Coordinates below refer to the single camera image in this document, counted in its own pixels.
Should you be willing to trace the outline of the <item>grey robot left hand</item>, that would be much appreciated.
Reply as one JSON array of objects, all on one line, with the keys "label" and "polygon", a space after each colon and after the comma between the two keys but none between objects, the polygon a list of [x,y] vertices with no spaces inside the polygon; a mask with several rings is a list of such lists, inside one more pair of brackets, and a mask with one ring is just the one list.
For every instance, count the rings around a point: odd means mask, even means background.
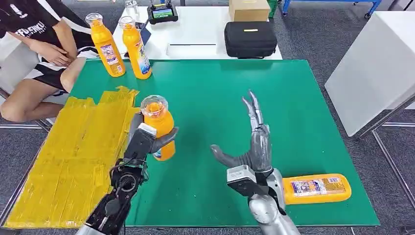
[{"label": "grey robot left hand", "polygon": [[[132,118],[132,121],[131,121],[131,124],[130,124],[130,127],[129,127],[129,134],[128,134],[128,137],[127,137],[128,142],[131,141],[135,130],[139,127],[139,125],[141,123],[143,123],[143,120],[144,120],[144,116],[141,112],[135,113],[133,115],[133,118]],[[179,127],[174,126],[173,129],[168,134],[163,135],[159,138],[156,138],[152,142],[151,149],[149,149],[149,151],[147,153],[149,153],[149,154],[156,153],[162,147],[164,147],[165,145],[172,142],[175,139],[178,130],[179,130]]]}]

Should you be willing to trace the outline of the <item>person's right hand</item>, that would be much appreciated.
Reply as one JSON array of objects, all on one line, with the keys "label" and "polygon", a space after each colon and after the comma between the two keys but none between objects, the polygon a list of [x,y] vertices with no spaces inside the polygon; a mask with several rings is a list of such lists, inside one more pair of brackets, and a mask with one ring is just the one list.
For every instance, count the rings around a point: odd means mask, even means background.
[{"label": "person's right hand", "polygon": [[73,61],[70,57],[66,56],[66,51],[46,42],[31,39],[29,48],[56,66],[68,66]]}]

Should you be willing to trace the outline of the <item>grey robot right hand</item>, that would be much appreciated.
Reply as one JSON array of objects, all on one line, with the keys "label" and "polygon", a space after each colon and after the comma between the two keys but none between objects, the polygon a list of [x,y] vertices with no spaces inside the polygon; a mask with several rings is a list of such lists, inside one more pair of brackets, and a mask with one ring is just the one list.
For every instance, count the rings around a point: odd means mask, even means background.
[{"label": "grey robot right hand", "polygon": [[247,165],[254,172],[266,173],[273,170],[270,128],[269,125],[264,123],[257,97],[251,90],[248,91],[248,94],[251,100],[248,101],[242,97],[242,101],[247,107],[251,125],[251,147],[249,151],[238,157],[232,157],[224,153],[218,145],[212,144],[210,149],[216,160],[228,168]]}]

